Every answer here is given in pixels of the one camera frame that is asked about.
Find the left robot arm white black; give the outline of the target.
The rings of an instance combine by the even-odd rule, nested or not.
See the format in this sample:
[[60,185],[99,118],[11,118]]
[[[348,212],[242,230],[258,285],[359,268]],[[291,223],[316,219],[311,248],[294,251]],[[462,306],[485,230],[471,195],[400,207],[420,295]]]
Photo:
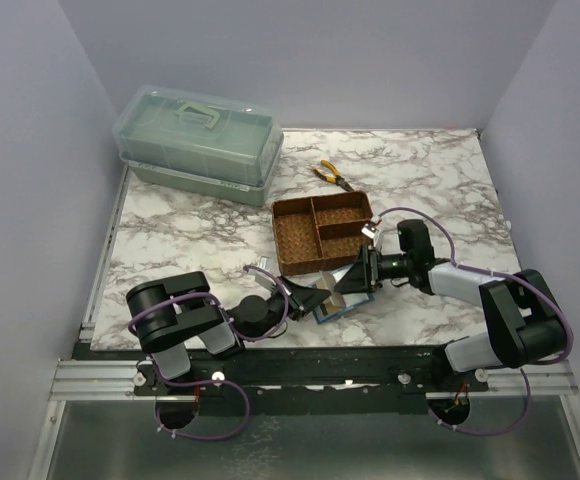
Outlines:
[[259,282],[268,281],[268,297],[247,295],[226,309],[201,271],[145,282],[126,294],[128,330],[165,379],[191,371],[187,340],[200,339],[213,356],[233,354],[246,342],[275,336],[286,321],[303,318],[331,296],[327,289],[299,285],[261,267],[247,265],[244,270]]

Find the gold credit card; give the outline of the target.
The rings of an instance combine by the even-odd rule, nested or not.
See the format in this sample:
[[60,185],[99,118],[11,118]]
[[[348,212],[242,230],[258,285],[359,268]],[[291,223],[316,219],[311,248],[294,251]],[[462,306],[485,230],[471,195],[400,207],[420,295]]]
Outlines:
[[346,307],[346,302],[343,295],[335,291],[337,283],[335,276],[327,271],[322,271],[320,275],[321,278],[317,282],[317,286],[331,292],[331,297],[323,303],[322,310],[324,314],[330,315],[343,310]]

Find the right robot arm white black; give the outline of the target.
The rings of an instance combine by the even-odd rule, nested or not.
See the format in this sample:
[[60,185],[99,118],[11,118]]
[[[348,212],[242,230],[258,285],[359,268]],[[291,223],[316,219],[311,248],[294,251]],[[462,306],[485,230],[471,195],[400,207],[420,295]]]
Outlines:
[[567,352],[571,332],[539,271],[479,271],[439,258],[426,224],[418,219],[399,222],[397,233],[399,254],[385,255],[375,245],[362,246],[334,291],[371,293],[385,280],[400,280],[427,295],[480,308],[486,331],[443,346],[441,370],[517,369]]

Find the blue leather card holder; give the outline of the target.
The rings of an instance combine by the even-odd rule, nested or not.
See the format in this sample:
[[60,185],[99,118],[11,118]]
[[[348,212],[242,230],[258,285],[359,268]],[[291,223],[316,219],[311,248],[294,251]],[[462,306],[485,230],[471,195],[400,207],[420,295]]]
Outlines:
[[319,278],[312,284],[313,287],[327,289],[331,293],[330,297],[312,312],[317,324],[336,321],[374,301],[374,295],[371,293],[341,294],[334,291],[335,284],[350,268],[350,265],[346,265],[332,271],[321,271]]

